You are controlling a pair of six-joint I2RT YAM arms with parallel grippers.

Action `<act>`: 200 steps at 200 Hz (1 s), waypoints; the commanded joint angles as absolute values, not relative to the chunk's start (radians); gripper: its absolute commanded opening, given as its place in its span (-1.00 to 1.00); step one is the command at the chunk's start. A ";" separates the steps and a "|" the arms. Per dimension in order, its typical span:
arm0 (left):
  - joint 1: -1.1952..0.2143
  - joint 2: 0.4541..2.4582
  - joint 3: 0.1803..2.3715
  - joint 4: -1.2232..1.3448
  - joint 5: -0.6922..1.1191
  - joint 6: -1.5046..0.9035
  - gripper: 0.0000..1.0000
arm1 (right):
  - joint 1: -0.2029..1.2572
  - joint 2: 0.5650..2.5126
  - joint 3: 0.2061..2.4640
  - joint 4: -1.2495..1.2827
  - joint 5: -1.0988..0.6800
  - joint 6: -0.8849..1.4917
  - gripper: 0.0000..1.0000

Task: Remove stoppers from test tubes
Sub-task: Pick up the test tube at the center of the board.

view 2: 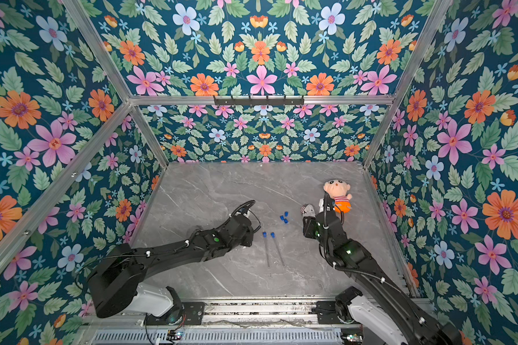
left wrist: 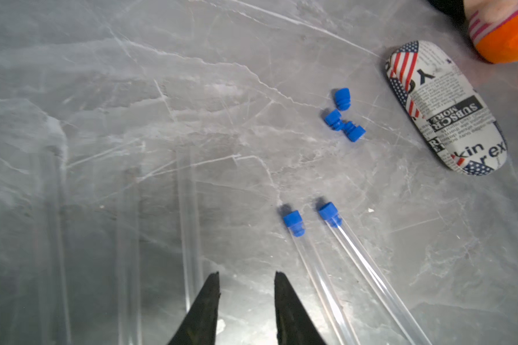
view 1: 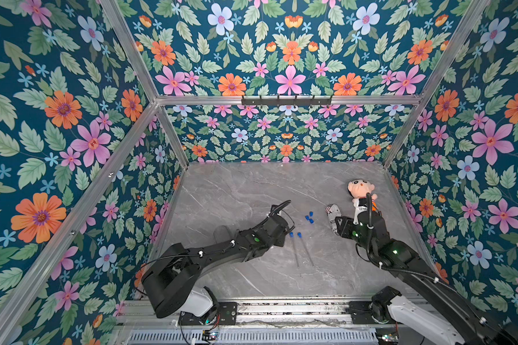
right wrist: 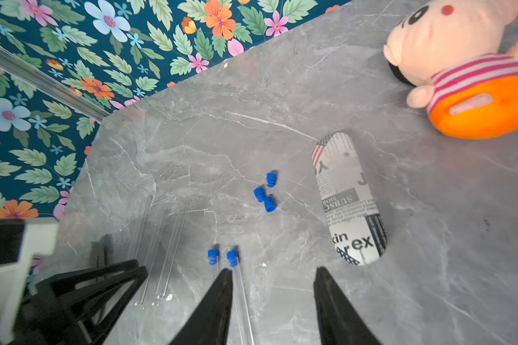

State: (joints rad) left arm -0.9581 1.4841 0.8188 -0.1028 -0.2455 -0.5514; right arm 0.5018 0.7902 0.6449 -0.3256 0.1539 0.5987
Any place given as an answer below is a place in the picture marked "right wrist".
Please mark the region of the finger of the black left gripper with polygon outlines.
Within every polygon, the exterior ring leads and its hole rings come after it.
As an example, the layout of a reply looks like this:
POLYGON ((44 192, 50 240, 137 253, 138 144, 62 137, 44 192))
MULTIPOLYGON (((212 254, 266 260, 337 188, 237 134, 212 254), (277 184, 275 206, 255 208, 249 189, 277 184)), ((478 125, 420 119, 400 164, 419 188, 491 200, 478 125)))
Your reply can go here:
POLYGON ((41 298, 112 297, 126 285, 129 297, 134 296, 140 289, 140 266, 137 260, 54 275, 36 285, 36 296, 41 298))
MULTIPOLYGON (((140 286, 148 276, 140 266, 140 286)), ((66 328, 61 332, 62 344, 103 344, 132 297, 126 285, 114 296, 97 298, 60 298, 66 312, 66 328)))

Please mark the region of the blue stopper of tube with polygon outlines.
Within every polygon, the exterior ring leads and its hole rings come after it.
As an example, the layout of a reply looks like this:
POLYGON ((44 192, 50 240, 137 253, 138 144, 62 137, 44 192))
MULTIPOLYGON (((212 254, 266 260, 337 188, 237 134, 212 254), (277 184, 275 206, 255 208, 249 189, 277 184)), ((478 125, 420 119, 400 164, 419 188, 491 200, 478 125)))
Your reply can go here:
POLYGON ((266 175, 266 184, 269 188, 273 188, 276 186, 277 183, 277 174, 275 172, 269 172, 266 175))

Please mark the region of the clear test tube blue stopper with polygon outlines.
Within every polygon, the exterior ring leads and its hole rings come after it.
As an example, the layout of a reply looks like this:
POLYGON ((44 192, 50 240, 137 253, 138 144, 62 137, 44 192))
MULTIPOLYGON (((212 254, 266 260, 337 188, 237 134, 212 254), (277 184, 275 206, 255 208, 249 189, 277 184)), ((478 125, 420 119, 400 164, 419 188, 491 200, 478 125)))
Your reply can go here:
POLYGON ((233 271, 234 302, 241 344, 254 345, 255 341, 245 297, 245 286, 243 283, 239 252, 237 250, 229 251, 227 253, 227 261, 233 271))
POLYGON ((144 282, 142 283, 142 286, 140 287, 140 289, 138 290, 138 293, 137 295, 135 296, 135 303, 134 303, 134 306, 135 307, 140 307, 142 310, 145 310, 145 297, 146 297, 146 293, 148 291, 148 286, 149 286, 149 281, 150 281, 150 278, 151 278, 151 273, 152 273, 152 270, 153 270, 153 264, 154 264, 154 261, 155 261, 155 256, 157 255, 157 251, 158 251, 158 246, 159 246, 159 243, 161 241, 161 234, 163 232, 163 228, 164 228, 164 220, 165 220, 165 216, 162 216, 157 224, 155 225, 155 228, 153 230, 153 233, 152 233, 152 236, 151 236, 151 241, 147 247, 147 252, 146 252, 146 257, 145 257, 145 264, 144 266, 146 267, 146 270, 148 272, 148 276, 146 277, 146 279, 144 280, 144 282))
POLYGON ((188 205, 183 204, 173 215, 168 228, 168 243, 165 249, 165 257, 161 266, 161 273, 158 278, 156 297, 158 300, 167 299, 168 286, 173 270, 178 244, 184 230, 184 224, 188 213, 188 205))
POLYGON ((211 249, 207 254, 212 279, 216 279, 220 273, 220 252, 218 249, 211 249))

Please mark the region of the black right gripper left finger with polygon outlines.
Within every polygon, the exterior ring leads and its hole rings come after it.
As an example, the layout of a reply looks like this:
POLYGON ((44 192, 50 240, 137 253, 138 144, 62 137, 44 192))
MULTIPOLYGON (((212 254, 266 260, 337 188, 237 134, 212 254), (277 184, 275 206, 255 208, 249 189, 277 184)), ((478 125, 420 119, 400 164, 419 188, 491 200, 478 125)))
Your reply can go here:
POLYGON ((170 345, 226 345, 233 307, 233 272, 221 270, 170 345))

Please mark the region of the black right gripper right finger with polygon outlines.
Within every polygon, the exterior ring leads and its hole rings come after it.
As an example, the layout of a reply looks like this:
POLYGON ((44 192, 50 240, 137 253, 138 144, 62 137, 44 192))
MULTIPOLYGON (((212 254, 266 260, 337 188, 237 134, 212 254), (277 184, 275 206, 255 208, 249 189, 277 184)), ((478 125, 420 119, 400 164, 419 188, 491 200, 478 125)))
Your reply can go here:
POLYGON ((322 345, 381 345, 326 267, 317 268, 313 287, 322 345))

